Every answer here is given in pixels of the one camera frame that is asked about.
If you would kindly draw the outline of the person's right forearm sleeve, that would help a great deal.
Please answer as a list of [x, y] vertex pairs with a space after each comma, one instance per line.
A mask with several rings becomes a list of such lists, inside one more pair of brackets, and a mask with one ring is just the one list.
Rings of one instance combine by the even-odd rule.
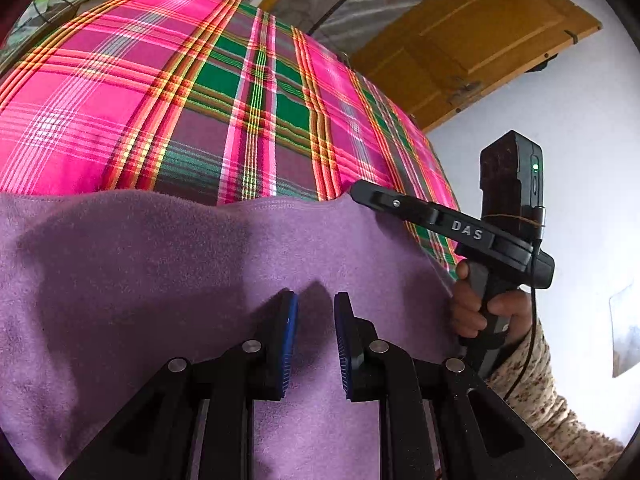
[[532, 428], [579, 479], [603, 479], [623, 445], [582, 424], [555, 390], [550, 348], [542, 327], [526, 337], [487, 379], [506, 404]]

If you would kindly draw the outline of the person's right hand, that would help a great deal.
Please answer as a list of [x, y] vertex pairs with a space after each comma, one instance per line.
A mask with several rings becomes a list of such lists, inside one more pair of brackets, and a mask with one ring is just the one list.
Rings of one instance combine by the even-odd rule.
[[[487, 320], [480, 313], [482, 300], [469, 283], [469, 265], [465, 260], [457, 265], [456, 272], [458, 280], [450, 299], [451, 325], [457, 335], [475, 338], [487, 327]], [[533, 326], [532, 296], [522, 290], [495, 296], [488, 302], [487, 309], [489, 313], [509, 320], [508, 346], [519, 344]]]

